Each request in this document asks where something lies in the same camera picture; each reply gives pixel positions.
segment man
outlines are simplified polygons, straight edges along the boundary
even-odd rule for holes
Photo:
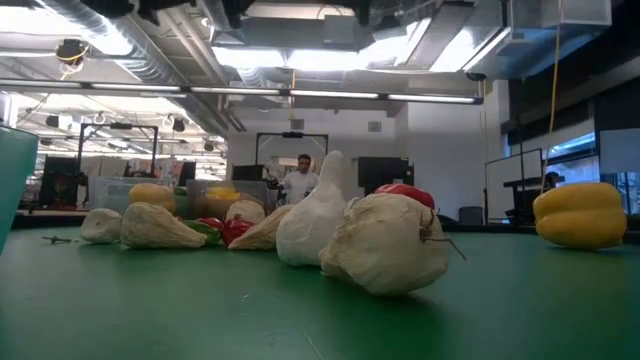
[[[549,191],[555,189],[556,185],[561,182],[561,176],[555,171],[551,171],[544,176],[544,190]]]
[[[311,157],[307,154],[298,156],[298,171],[287,174],[280,186],[283,189],[289,189],[287,202],[289,204],[297,204],[307,197],[311,190],[318,184],[318,175],[309,172],[311,166]]]

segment green pepper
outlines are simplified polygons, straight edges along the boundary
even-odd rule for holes
[[[218,245],[220,243],[220,240],[222,240],[222,234],[220,234],[220,230],[207,224],[203,224],[199,221],[194,220],[184,220],[182,221],[182,223],[187,225],[192,230],[207,235],[207,245]]]

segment fluorescent light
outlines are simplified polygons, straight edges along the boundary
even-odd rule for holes
[[[407,26],[407,33],[411,33],[411,35],[409,35],[409,41],[407,41],[407,45],[405,46],[403,52],[396,57],[396,62],[395,62],[396,66],[405,64],[409,60],[409,57],[411,56],[411,54],[413,54],[413,51],[416,49],[416,46],[418,46],[418,42],[420,42],[420,39],[422,39],[422,37],[424,36],[424,33],[429,28],[430,23],[431,23],[431,18],[426,18],[426,19],[422,19],[422,21],[420,21],[420,23],[418,23],[417,26],[413,25],[415,23],[409,24]],[[415,26],[415,30],[413,32],[410,31],[410,28],[409,28],[410,26],[411,27]]]
[[[52,57],[56,56],[53,52],[38,52],[38,51],[7,51],[0,50],[0,57],[23,57],[23,58],[38,58],[38,57]]]
[[[502,40],[507,37],[511,33],[511,28],[503,29],[495,39],[493,39],[487,46],[485,46],[479,53],[476,54],[469,62],[462,67],[462,70],[469,71],[472,67],[474,67],[480,60],[482,60],[487,54],[493,50]]]
[[[359,93],[345,91],[315,91],[315,90],[291,90],[293,96],[312,96],[312,97],[335,97],[335,98],[352,98],[352,99],[377,99],[378,94],[375,93]]]
[[[280,95],[277,89],[256,89],[256,88],[214,88],[214,87],[192,87],[195,93],[212,94],[233,94],[233,95]]]
[[[220,64],[235,68],[282,67],[285,64],[278,50],[214,47],[213,52]]]
[[[62,150],[38,150],[38,155],[61,155],[61,156],[77,156],[77,151],[62,151]],[[151,154],[136,154],[136,153],[123,153],[116,151],[83,151],[82,156],[113,156],[123,159],[151,159]],[[157,154],[156,159],[169,159],[176,158],[179,160],[216,160],[216,162],[222,162],[224,159],[220,155],[168,155]]]
[[[413,101],[413,102],[436,102],[451,104],[473,104],[476,100],[468,97],[456,96],[434,96],[434,95],[401,95],[390,94],[389,100]]]
[[[140,90],[140,91],[180,91],[179,86],[136,85],[136,84],[93,84],[98,90]]]
[[[1,79],[0,85],[5,86],[32,86],[32,87],[50,87],[50,88],[80,88],[82,85],[77,82],[70,81],[41,81],[41,80],[20,80],[20,79]]]
[[[447,45],[429,71],[456,72],[476,53],[473,36],[468,29],[462,29]]]
[[[356,52],[296,50],[287,66],[306,71],[350,71],[364,69],[367,63]]]
[[[177,98],[184,99],[187,97],[187,94],[167,94],[167,93],[158,93],[158,92],[142,92],[140,93],[142,97],[165,97],[165,98]]]

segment cable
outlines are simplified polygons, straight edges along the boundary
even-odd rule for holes
[[[291,73],[291,89],[295,89],[295,88],[296,88],[296,69],[293,69]],[[295,119],[296,115],[295,115],[294,105],[295,105],[296,99],[293,96],[290,97],[289,99],[291,101],[291,114],[289,115],[289,119]]]
[[[74,56],[72,56],[72,57],[63,58],[63,57],[60,57],[60,56],[57,56],[57,55],[56,55],[56,57],[57,57],[57,58],[58,58],[58,60],[60,60],[60,61],[73,61],[73,62],[75,63],[75,61],[76,61],[76,60],[78,60],[78,59],[80,59],[81,57],[83,57],[83,56],[87,53],[87,51],[89,51],[89,48],[90,48],[90,46],[85,47],[85,48],[84,48],[84,50],[83,50],[80,54],[78,54],[78,55],[74,55]]]
[[[482,80],[482,98],[487,98],[487,79]],[[483,126],[484,126],[484,152],[485,152],[485,163],[489,162],[489,129],[487,129],[487,102],[482,102],[482,117],[483,117]]]
[[[558,0],[560,8],[560,19],[564,16],[562,0]],[[547,156],[544,158],[542,166],[542,184],[540,185],[540,195],[544,192],[544,183],[546,180],[547,166],[549,165],[549,154],[551,152],[551,134],[553,133],[553,123],[556,120],[556,97],[558,91],[558,63],[560,58],[560,21],[556,25],[556,53],[553,64],[553,85],[551,87],[551,116],[549,118],[549,133],[547,134]]]
[[[85,51],[83,51],[83,53],[82,53],[82,54],[86,53],[88,49],[89,49],[89,47],[87,47],[87,48],[85,49]],[[78,59],[82,56],[82,54],[81,54],[81,55],[79,55],[79,56],[77,56],[77,57],[73,60],[74,65],[75,65],[75,63],[78,61]],[[65,72],[65,71],[63,71],[63,70],[61,69],[61,71],[62,71],[62,77],[60,78],[60,81],[64,81],[64,79],[66,79],[66,78],[67,78],[67,76],[70,76],[70,75],[72,75],[72,74],[75,74],[75,73],[79,72],[80,70],[82,70],[82,67],[81,67],[81,66],[79,66],[79,67],[77,68],[77,70],[76,70],[76,71],[74,71],[74,72]],[[38,112],[38,111],[42,108],[42,106],[44,105],[44,103],[47,101],[47,99],[49,98],[49,96],[51,96],[51,94],[52,94],[52,93],[48,93],[47,95],[45,95],[45,97],[43,97],[43,98],[42,98],[42,99],[41,99],[41,100],[36,104],[36,106],[34,106],[34,107],[31,109],[31,111],[28,111],[28,112],[27,112],[26,114],[24,114],[21,118],[19,118],[19,119],[16,121],[16,128],[18,128],[18,127],[19,127],[22,123],[24,123],[25,121],[29,120],[29,118],[30,118],[33,114],[35,114],[36,112]]]
[[[329,4],[322,4],[322,6],[320,6],[320,9],[318,9],[318,13],[316,14],[316,20],[320,19],[320,13],[322,12],[322,10],[324,10],[327,5]],[[340,14],[340,16],[344,16],[344,13],[342,12],[342,10],[340,10],[339,7],[335,6],[334,4],[330,4],[330,6],[334,9],[336,9],[336,11]]]

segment white wall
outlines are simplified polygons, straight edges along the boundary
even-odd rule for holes
[[[233,165],[255,164],[256,132],[290,131],[289,110],[271,110],[268,113],[241,109],[236,113],[249,132],[229,134],[227,154],[227,174]],[[340,111],[337,114],[325,110],[296,110],[297,118],[305,119],[306,134],[328,134],[329,151],[339,150],[344,155],[343,183],[344,197],[362,197],[364,191],[357,186],[358,163],[361,156],[397,156],[395,142],[395,119],[387,118],[382,111]],[[369,121],[381,121],[382,132],[369,133]],[[317,145],[310,141],[282,141],[274,137],[267,144],[268,151],[279,156],[297,157],[301,153],[315,151]]]
[[[508,85],[493,84],[482,106],[408,105],[408,155],[416,186],[430,192],[441,214],[458,218],[463,206],[484,206],[485,163],[504,156],[500,123],[508,120]]]
[[[344,154],[345,198],[363,195],[357,186],[357,157],[408,157],[415,165],[416,186],[433,194],[442,214],[457,219],[462,206],[484,206],[484,164],[504,157],[500,123],[509,116],[507,82],[494,82],[485,103],[486,126],[484,108],[474,105],[412,103],[395,119],[379,111],[296,110],[295,115],[305,119],[305,133],[329,134],[329,150]],[[236,114],[250,131],[229,135],[229,167],[255,163],[255,132],[290,130],[288,110],[239,109]],[[367,132],[371,120],[382,121],[381,133]],[[309,143],[300,144],[281,151],[291,157],[309,152]]]

